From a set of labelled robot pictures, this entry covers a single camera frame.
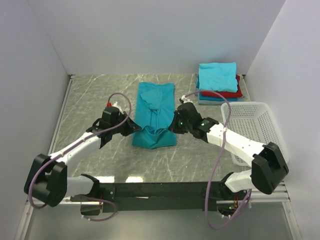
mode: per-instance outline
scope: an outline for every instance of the cable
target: cable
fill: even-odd
[[[211,176],[210,176],[210,179],[208,181],[208,184],[206,186],[206,192],[205,192],[205,200],[204,200],[204,214],[205,214],[205,217],[206,217],[206,220],[207,220],[207,223],[209,225],[209,227],[211,229],[214,229],[214,230],[220,230],[220,229],[223,229],[224,227],[226,227],[236,216],[240,215],[243,210],[246,208],[246,206],[249,204],[249,201],[250,201],[250,197],[251,197],[251,190],[249,190],[247,192],[247,194],[245,195],[243,201],[241,202],[240,206],[236,209],[236,211],[234,212],[234,214],[232,214],[232,216],[230,217],[230,219],[225,222],[224,224],[222,224],[221,226],[213,226],[210,222],[210,218],[209,218],[209,211],[208,211],[208,205],[209,205],[209,194],[210,194],[210,187],[211,187],[211,182],[212,182],[212,179],[214,178],[214,174],[217,170],[217,167],[218,167],[218,164],[221,160],[221,157],[225,151],[225,146],[226,146],[226,131],[227,131],[227,126],[228,126],[228,123],[230,121],[230,117],[231,117],[231,106],[230,106],[230,103],[228,102],[228,100],[222,96],[220,93],[216,92],[216,91],[211,91],[211,90],[199,90],[199,91],[195,91],[195,92],[192,92],[192,93],[188,93],[187,95],[185,95],[185,97],[189,97],[193,94],[198,94],[198,93],[201,93],[201,92],[211,92],[211,93],[214,93],[216,95],[218,95],[220,98],[222,98],[225,103],[228,105],[228,108],[229,108],[229,113],[228,113],[228,117],[226,118],[226,121],[224,123],[224,130],[223,130],[223,138],[222,138],[222,146],[221,146],[221,149],[220,149],[220,152],[219,152],[219,155],[218,155],[218,158],[216,160],[216,163],[213,167],[213,170],[212,170],[212,173],[211,173]]]
[[[94,197],[88,197],[88,196],[85,196],[85,195],[82,195],[82,196],[85,197],[88,200],[91,200],[91,201],[104,202],[104,203],[110,204],[114,208],[113,213],[110,216],[106,217],[106,218],[94,219],[94,218],[90,218],[90,217],[87,217],[87,216],[83,216],[84,219],[87,219],[87,220],[92,221],[92,222],[103,222],[103,221],[111,219],[114,215],[116,215],[117,206],[112,201],[108,201],[108,200],[104,200],[104,199],[98,199],[98,198],[94,198]]]
[[[131,106],[131,102],[130,102],[129,98],[128,98],[126,95],[124,95],[123,93],[121,93],[121,92],[115,92],[115,93],[113,93],[113,94],[110,95],[110,97],[109,97],[109,99],[108,99],[108,103],[110,102],[111,97],[114,96],[114,95],[121,95],[121,96],[123,96],[123,97],[127,100],[128,104],[129,104],[129,112],[128,112],[128,115],[125,117],[125,119],[124,119],[122,122],[120,122],[119,124],[117,124],[117,125],[115,125],[115,126],[113,126],[113,127],[104,129],[104,130],[99,131],[99,132],[96,132],[96,133],[94,133],[94,134],[91,134],[91,135],[85,137],[84,139],[81,139],[81,140],[77,141],[74,145],[70,146],[69,148],[67,148],[67,149],[63,152],[64,155],[65,155],[65,154],[68,154],[69,152],[71,152],[73,149],[75,149],[76,147],[78,147],[80,144],[84,143],[84,142],[87,141],[88,139],[90,139],[90,138],[92,138],[92,137],[94,137],[94,136],[100,135],[100,134],[104,134],[104,133],[106,133],[106,132],[108,132],[108,131],[111,131],[111,130],[113,130],[113,129],[116,129],[116,128],[118,128],[119,126],[121,126],[122,124],[124,124],[124,123],[128,120],[128,118],[129,118],[129,116],[130,116],[130,114],[131,114],[131,110],[132,110],[132,106]],[[61,157],[62,157],[62,154],[60,153],[60,154],[58,154],[57,156],[55,156],[55,157],[53,157],[52,159],[50,159],[50,160],[49,160],[48,162],[46,162],[42,167],[40,167],[40,169],[35,173],[34,177],[32,178],[32,181],[31,181],[30,186],[29,186],[29,191],[28,191],[28,201],[30,202],[31,206],[34,207],[35,209],[42,209],[42,208],[44,208],[44,207],[47,205],[47,204],[44,204],[44,205],[41,205],[41,206],[37,206],[37,205],[35,205],[35,203],[34,203],[34,200],[33,200],[33,198],[32,198],[32,191],[33,191],[34,185],[35,185],[35,183],[36,183],[36,180],[37,180],[39,174],[40,174],[48,165],[50,165],[52,162],[60,159]],[[113,216],[115,215],[115,212],[117,211],[116,205],[114,205],[114,204],[112,204],[112,205],[114,206],[114,214],[112,214],[110,217],[113,217]]]

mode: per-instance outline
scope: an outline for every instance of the white wall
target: white wall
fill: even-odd
[[[247,73],[285,0],[29,0],[69,74]]]
[[[320,236],[320,1],[286,0],[246,82],[270,105],[291,154],[285,179],[303,239]]]
[[[0,7],[0,239],[16,233],[33,158],[47,153],[68,75],[26,0]]]

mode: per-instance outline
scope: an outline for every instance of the stack of folded clothes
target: stack of folded clothes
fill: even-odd
[[[240,75],[236,74],[236,63],[203,63],[199,65],[199,75],[196,75],[196,90],[198,103],[202,105],[221,105],[224,100],[215,91],[225,97],[229,102],[244,100],[239,81]]]

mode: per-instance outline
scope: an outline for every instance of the white plastic basket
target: white plastic basket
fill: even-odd
[[[270,107],[264,102],[242,101],[230,102],[231,117],[228,128],[250,140],[268,144],[273,142],[277,144],[282,152],[285,161],[289,162],[289,154],[285,147],[284,140]],[[229,114],[229,108],[226,103],[221,105],[223,122]],[[247,166],[247,164],[238,156],[231,154],[234,164]]]

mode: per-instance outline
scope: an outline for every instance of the gray marble tabletop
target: gray marble tabletop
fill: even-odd
[[[194,74],[102,74],[72,76],[68,99],[62,115],[53,151],[59,151],[79,138],[92,123],[101,117],[108,97],[114,92],[128,96],[132,104],[131,118],[135,118],[138,84],[140,82],[174,83],[175,106],[182,95],[195,90]],[[240,81],[244,99],[249,101],[245,82]],[[202,117],[222,122],[220,105],[198,105],[190,97]],[[128,104],[121,96],[114,96],[122,108]],[[179,134],[177,145],[157,149],[132,146],[132,136],[114,135],[112,141],[99,151],[83,159],[72,175],[89,174],[105,177],[106,182],[196,182],[208,181],[217,161],[220,148],[195,139],[190,134]],[[215,172],[214,180],[221,180],[229,172],[241,172],[245,167],[234,165],[225,152]]]

